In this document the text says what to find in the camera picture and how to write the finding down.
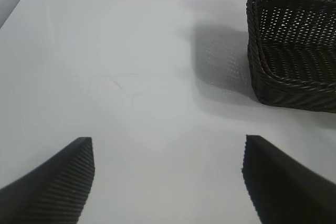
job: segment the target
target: wicker basket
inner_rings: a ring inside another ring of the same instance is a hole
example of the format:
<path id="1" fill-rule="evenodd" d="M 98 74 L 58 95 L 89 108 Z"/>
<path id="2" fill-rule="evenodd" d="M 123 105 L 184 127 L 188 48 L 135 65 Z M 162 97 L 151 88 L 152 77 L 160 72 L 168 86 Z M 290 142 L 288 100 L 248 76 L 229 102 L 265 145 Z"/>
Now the wicker basket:
<path id="1" fill-rule="evenodd" d="M 247 21 L 259 101 L 336 113 L 336 0 L 248 0 Z"/>

